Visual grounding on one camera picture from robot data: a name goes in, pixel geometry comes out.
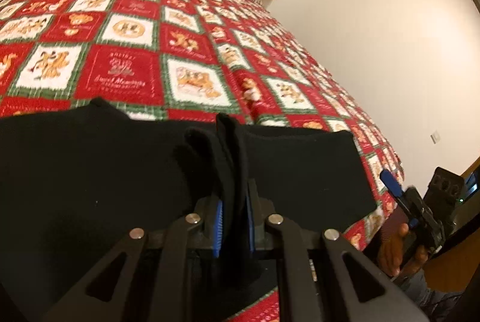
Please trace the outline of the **right hand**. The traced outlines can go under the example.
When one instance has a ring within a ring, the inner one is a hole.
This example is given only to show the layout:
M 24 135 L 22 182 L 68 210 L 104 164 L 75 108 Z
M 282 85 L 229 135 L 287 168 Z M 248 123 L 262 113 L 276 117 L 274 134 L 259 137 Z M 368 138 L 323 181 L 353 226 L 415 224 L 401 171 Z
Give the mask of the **right hand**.
M 397 233 L 391 235 L 380 247 L 377 257 L 378 267 L 390 277 L 413 276 L 423 268 L 429 255 L 423 245 L 420 245 L 415 256 L 404 263 L 404 241 L 409 233 L 409 227 L 402 223 Z

